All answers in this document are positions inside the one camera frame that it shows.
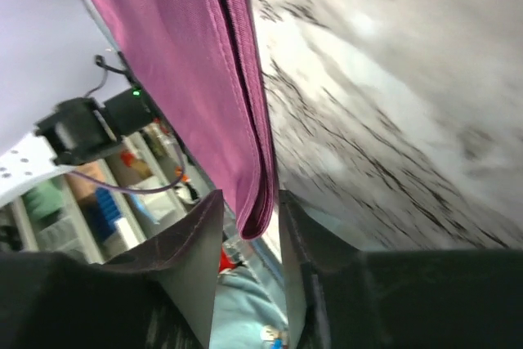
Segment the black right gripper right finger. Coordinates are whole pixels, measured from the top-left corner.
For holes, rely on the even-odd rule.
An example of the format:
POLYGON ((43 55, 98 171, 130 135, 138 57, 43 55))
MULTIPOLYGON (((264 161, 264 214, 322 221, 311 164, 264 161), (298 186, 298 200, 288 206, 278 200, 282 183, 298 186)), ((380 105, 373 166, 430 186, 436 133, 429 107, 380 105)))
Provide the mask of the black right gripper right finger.
POLYGON ((519 348, 518 250, 365 252, 279 194, 291 348, 519 348))

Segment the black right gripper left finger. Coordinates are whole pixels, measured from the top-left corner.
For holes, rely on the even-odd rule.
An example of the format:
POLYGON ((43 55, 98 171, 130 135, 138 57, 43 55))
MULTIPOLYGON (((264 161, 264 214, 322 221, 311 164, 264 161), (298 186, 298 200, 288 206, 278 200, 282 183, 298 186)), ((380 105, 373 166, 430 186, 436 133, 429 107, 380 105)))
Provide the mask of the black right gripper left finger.
POLYGON ((63 253, 1 257, 4 348, 205 348, 221 255, 223 195, 105 264, 63 253))

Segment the purple satin napkin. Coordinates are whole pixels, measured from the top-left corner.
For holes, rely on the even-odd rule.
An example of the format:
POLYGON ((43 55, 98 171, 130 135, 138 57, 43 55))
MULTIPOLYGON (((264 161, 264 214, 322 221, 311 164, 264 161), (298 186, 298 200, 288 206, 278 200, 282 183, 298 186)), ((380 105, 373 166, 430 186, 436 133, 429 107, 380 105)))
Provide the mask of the purple satin napkin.
POLYGON ((91 0, 131 71, 221 189, 245 239, 268 227, 274 146, 249 0, 91 0))

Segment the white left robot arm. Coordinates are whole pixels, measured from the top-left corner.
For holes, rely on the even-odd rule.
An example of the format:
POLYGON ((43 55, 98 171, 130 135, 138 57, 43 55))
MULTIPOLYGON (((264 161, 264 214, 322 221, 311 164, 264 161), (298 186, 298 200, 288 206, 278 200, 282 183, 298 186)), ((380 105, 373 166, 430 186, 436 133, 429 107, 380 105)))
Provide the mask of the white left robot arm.
POLYGON ((128 90, 100 104, 79 97, 58 104, 1 155, 1 205, 44 180, 115 152, 125 137, 153 122, 151 99, 128 90))

